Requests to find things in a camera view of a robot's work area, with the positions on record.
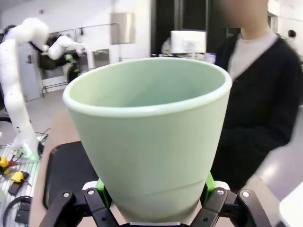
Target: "black cardigan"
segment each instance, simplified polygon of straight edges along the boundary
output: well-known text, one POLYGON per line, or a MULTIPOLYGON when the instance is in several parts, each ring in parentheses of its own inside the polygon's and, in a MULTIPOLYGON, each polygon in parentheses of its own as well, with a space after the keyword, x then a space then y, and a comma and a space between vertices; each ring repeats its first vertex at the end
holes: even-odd
MULTIPOLYGON (((236 42, 232 37, 220 48, 216 65, 228 69, 236 42)), ((290 141, 302 79, 297 54, 281 38, 236 78, 211 171, 215 180, 239 190, 269 151, 290 141)))

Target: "black tray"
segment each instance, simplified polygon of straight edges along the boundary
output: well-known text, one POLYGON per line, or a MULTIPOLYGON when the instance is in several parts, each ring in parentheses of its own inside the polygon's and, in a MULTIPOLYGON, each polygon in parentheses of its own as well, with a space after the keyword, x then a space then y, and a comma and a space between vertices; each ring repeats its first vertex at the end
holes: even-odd
POLYGON ((77 193, 85 183, 97 180, 98 176, 80 141, 57 146, 48 160, 43 205, 48 209, 59 192, 77 193))

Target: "person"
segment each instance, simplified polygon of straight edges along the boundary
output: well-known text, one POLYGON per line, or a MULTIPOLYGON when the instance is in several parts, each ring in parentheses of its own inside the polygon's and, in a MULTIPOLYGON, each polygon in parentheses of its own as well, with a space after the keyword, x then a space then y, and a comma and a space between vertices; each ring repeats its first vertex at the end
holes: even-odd
POLYGON ((216 54, 233 85, 211 173, 240 190, 267 154, 286 145, 298 113, 302 70, 297 54, 267 24, 267 0, 225 0, 241 27, 216 54))
POLYGON ((297 46, 294 42, 296 37, 297 37, 297 33, 294 30, 289 30, 288 31, 288 38, 286 38, 286 42, 288 43, 288 45, 290 45, 292 47, 292 49, 294 51, 298 52, 297 46))
POLYGON ((168 37, 162 45, 161 53, 171 54, 171 38, 168 37))
POLYGON ((4 31, 0 29, 0 43, 2 43, 3 37, 4 37, 4 31))

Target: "paper towel dispenser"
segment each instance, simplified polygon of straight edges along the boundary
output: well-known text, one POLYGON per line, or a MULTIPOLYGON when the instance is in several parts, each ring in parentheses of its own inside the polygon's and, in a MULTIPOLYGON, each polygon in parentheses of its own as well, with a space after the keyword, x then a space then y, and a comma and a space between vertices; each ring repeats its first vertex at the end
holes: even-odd
POLYGON ((135 43, 134 13, 112 13, 111 24, 112 24, 111 26, 112 45, 135 43))

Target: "mint green plastic cup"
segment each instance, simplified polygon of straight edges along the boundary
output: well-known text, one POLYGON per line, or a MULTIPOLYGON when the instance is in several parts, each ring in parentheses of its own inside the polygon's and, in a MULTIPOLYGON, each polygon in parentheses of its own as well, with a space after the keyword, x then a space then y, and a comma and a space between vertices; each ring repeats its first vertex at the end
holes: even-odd
POLYGON ((177 58, 108 65, 67 86, 82 144, 127 221, 182 222, 193 212, 231 86, 223 69, 177 58))

